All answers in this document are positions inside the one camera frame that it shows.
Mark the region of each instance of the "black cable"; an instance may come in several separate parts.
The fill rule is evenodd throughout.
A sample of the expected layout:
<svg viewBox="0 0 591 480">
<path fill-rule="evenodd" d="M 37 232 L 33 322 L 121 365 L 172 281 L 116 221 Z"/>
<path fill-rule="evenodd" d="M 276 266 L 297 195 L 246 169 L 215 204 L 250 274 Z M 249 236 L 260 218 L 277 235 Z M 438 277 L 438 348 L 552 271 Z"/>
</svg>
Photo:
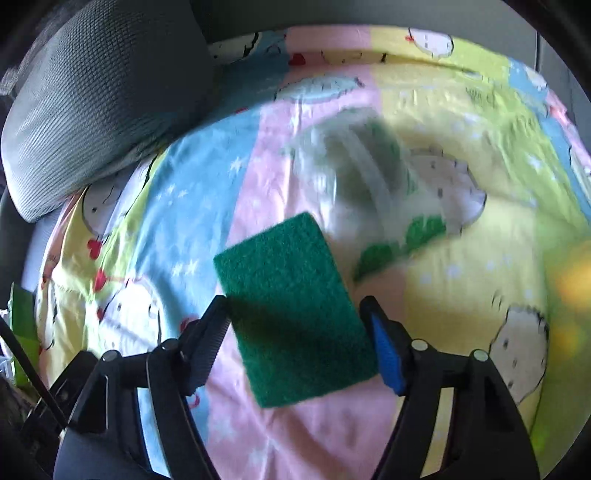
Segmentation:
<svg viewBox="0 0 591 480">
<path fill-rule="evenodd" d="M 22 369 L 25 371 L 25 374 L 33 384 L 33 387 L 35 390 L 37 390 L 37 393 L 39 393 L 39 396 L 43 399 L 45 405 L 47 405 L 47 408 L 49 408 L 61 429 L 64 430 L 68 425 L 66 416 L 62 412 L 60 406 L 57 404 L 56 399 L 53 398 L 53 395 L 51 395 L 49 390 L 41 381 L 41 378 L 39 378 L 39 375 L 37 375 L 37 372 L 35 372 L 35 368 L 29 361 L 25 350 L 22 349 L 22 346 L 14 336 L 14 333 L 7 323 L 2 319 L 0 319 L 0 337 L 4 339 L 14 358 L 18 360 L 18 363 L 21 364 Z"/>
</svg>

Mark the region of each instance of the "green sponge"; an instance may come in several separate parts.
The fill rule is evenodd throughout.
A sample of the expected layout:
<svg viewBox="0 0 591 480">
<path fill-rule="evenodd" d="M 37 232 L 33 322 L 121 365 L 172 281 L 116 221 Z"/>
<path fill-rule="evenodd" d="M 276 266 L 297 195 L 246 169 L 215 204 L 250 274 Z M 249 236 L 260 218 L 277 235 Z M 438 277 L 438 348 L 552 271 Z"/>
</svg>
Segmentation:
<svg viewBox="0 0 591 480">
<path fill-rule="evenodd" d="M 365 328 L 310 214 L 235 245 L 213 262 L 261 407 L 325 395 L 377 373 Z"/>
</svg>

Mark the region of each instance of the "gray mesh fabric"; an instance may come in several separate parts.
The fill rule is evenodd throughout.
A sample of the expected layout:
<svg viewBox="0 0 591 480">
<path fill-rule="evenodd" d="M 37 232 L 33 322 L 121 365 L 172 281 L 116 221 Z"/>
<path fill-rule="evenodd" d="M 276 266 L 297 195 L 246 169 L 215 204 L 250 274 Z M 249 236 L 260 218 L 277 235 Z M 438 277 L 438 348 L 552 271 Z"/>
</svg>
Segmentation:
<svg viewBox="0 0 591 480">
<path fill-rule="evenodd" d="M 2 132 L 12 199 L 35 221 L 195 125 L 212 83 L 186 0 L 93 0 L 33 60 Z"/>
</svg>

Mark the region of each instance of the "clear plastic bag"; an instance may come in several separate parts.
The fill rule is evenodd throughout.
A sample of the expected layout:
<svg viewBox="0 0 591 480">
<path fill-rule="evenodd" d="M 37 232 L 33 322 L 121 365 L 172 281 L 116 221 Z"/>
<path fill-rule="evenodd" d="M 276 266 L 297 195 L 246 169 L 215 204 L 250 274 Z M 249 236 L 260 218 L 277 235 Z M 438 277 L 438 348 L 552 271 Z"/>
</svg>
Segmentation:
<svg viewBox="0 0 591 480">
<path fill-rule="evenodd" d="M 441 202 L 369 108 L 345 109 L 287 145 L 293 172 L 320 205 L 337 264 L 355 281 L 445 232 Z"/>
</svg>

